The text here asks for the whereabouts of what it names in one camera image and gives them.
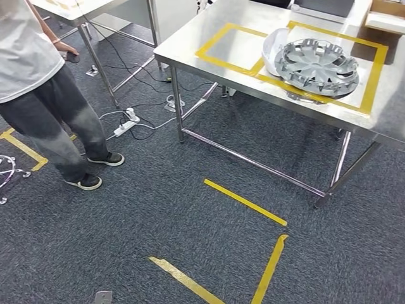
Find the person's hand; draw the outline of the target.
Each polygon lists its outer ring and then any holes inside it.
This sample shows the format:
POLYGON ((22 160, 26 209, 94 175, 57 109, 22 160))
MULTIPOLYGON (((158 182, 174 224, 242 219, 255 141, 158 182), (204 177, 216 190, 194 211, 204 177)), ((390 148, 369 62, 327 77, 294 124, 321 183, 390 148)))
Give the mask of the person's hand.
POLYGON ((53 43, 54 45, 54 47, 56 49, 57 49, 58 51, 60 51, 60 52, 64 52, 64 53, 72 53, 74 55, 76 55, 76 56, 78 56, 79 53, 75 49, 74 47, 72 47, 72 46, 69 46, 68 44, 66 44, 63 41, 54 41, 53 43))

